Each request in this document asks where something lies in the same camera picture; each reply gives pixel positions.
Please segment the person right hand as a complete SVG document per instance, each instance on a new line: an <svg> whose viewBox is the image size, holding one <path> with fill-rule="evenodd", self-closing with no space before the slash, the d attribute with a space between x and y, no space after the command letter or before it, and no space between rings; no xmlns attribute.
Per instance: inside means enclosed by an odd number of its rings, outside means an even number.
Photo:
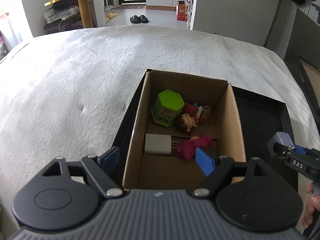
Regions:
<svg viewBox="0 0 320 240"><path fill-rule="evenodd" d="M319 211L320 209L320 197L319 195L314 194L313 190L313 183L311 183L307 188L306 192L310 193L310 196L306 202L306 210L304 212L303 218L302 218L302 226L304 228L308 228L312 222L313 222L313 217L312 215L315 213L315 211Z"/></svg>

